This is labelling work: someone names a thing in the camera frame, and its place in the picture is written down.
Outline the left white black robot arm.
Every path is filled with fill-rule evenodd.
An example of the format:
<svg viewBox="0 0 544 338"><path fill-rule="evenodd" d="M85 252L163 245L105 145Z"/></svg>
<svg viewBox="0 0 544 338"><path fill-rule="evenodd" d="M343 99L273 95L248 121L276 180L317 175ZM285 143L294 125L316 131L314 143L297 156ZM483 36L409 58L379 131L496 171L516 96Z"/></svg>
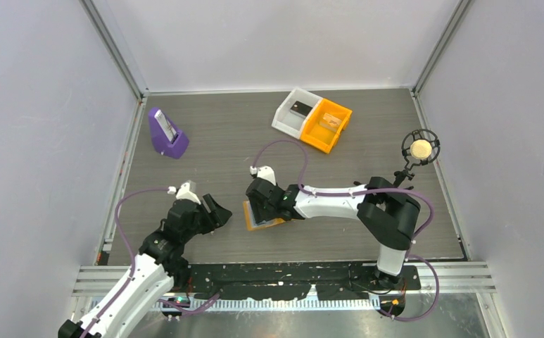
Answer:
<svg viewBox="0 0 544 338"><path fill-rule="evenodd" d="M191 269L183 257L186 244L198 234L224 226L231 217L232 212L210 194L176 198L115 286L81 319L66 320L58 337L128 337L164 294L189 285Z"/></svg>

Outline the black card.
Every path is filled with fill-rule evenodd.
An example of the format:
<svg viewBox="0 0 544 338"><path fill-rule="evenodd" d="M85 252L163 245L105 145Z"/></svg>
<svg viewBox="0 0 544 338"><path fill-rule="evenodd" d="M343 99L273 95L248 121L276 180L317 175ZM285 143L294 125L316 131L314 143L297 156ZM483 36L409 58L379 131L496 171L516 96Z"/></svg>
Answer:
<svg viewBox="0 0 544 338"><path fill-rule="evenodd" d="M312 110L312 106L304 104L303 102L300 102L300 101L296 101L290 107L291 112L293 112L295 114L298 114L298 115L302 115L304 118L306 118L309 115L311 110Z"/></svg>

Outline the orange card holder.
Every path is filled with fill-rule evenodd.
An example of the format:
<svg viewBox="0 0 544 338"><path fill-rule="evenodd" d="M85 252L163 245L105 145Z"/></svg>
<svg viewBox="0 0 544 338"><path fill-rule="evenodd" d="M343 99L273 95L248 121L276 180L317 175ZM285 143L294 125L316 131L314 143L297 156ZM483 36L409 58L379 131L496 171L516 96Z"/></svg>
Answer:
<svg viewBox="0 0 544 338"><path fill-rule="evenodd" d="M248 231L256 231L256 230L263 230L269 227L274 227L277 225L281 225L285 223L284 220L281 218L276 218L274 220L268 220L268 221L262 221L262 222L256 222L254 217L253 209L251 208L251 204L249 201L243 202L243 211L244 216L246 219L246 229Z"/></svg>

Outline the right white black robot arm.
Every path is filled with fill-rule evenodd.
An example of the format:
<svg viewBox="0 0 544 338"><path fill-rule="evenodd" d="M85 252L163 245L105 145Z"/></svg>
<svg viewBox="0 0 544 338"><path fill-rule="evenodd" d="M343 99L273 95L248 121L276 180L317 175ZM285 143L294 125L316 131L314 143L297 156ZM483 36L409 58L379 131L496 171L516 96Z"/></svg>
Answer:
<svg viewBox="0 0 544 338"><path fill-rule="evenodd" d="M395 188L382 177L346 188L291 184L283 189L255 178L246 190L243 210L249 230L292 220L344 218L360 221L379 243L375 283L392 289L403 280L403 264L415 237L421 195Z"/></svg>

